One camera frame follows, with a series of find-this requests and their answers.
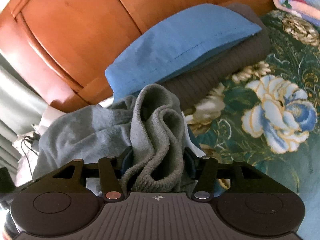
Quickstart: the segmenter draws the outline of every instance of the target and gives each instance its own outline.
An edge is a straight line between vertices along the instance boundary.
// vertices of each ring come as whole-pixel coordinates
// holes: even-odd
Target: folded brown garment
[[[161,83],[179,98],[182,111],[197,104],[224,78],[246,66],[264,60],[270,52],[271,44],[267,28],[250,6],[233,3],[226,8],[258,24],[262,30],[219,57],[212,57],[202,62],[194,68],[194,71],[183,73]]]

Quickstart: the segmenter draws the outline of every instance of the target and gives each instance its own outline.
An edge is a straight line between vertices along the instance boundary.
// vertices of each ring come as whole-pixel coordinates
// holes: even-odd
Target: green bedsheet
[[[226,78],[185,115],[208,155],[246,161],[298,193],[306,206],[298,233],[318,239],[320,28],[278,10],[262,21],[272,43],[268,57]]]

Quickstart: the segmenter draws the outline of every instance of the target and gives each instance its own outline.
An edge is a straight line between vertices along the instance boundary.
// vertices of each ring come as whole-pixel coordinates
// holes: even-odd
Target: curtain fold
[[[13,179],[21,154],[12,143],[32,131],[47,106],[0,55],[0,167],[7,167]]]

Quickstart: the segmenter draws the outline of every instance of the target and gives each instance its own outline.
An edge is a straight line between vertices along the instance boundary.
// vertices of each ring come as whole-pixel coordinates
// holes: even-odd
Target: silver screw
[[[195,197],[198,199],[207,199],[210,197],[210,193],[206,191],[197,191]]]
[[[106,194],[106,198],[108,199],[118,199],[121,197],[121,193],[117,191],[110,191]]]

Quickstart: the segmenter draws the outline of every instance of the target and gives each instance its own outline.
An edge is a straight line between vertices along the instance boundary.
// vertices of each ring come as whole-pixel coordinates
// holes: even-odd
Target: folded gray garment
[[[184,120],[178,98],[164,87],[151,84],[141,90],[134,107],[130,140],[133,166],[120,180],[127,191],[179,191],[183,173]]]
[[[161,83],[178,97],[182,111],[197,104],[224,78],[246,66],[264,60],[270,52],[271,44],[267,28],[250,6],[233,3],[227,8],[258,24],[262,30],[219,57],[210,58],[199,64],[194,71],[183,73]]]
[[[58,118],[39,140],[33,176],[39,178],[74,159],[96,163],[108,155],[119,156],[132,145],[134,166],[121,180],[123,188],[141,172],[135,191],[178,191],[184,138],[179,100],[162,86],[149,85],[138,98],[127,96],[109,108],[87,106]],[[192,181],[185,176],[182,185]],[[101,195],[99,179],[88,178],[87,188]]]

